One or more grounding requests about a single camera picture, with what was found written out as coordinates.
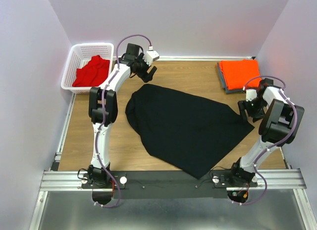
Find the black t shirt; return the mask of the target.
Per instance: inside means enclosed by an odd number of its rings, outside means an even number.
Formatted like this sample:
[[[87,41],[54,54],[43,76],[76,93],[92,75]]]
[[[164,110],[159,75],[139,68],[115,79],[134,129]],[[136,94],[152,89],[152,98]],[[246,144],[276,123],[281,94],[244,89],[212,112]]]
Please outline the black t shirt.
[[[131,95],[125,114],[149,155],[197,179],[254,130],[226,104],[153,84]]]

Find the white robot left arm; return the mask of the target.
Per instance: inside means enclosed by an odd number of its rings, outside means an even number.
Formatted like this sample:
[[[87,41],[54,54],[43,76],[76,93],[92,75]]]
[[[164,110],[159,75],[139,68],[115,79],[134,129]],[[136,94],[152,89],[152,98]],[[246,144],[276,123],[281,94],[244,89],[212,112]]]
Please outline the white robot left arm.
[[[147,83],[157,68],[152,66],[159,54],[149,45],[146,51],[129,43],[126,52],[115,62],[108,78],[89,92],[89,118],[94,130],[93,156],[82,183],[91,188],[107,188],[115,184],[109,165],[110,133],[118,115],[117,92],[123,83],[134,75]]]

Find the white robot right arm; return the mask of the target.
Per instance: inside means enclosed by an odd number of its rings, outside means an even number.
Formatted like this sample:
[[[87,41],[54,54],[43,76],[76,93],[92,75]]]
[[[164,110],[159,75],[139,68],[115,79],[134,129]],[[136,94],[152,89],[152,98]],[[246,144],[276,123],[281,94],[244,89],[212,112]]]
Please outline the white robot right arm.
[[[285,86],[274,84],[275,77],[259,76],[259,79],[256,89],[248,83],[243,86],[246,98],[238,102],[243,121],[251,117],[253,122],[261,123],[257,142],[233,163],[228,173],[228,181],[233,186],[251,183],[257,168],[273,151],[293,142],[305,112],[285,95]]]

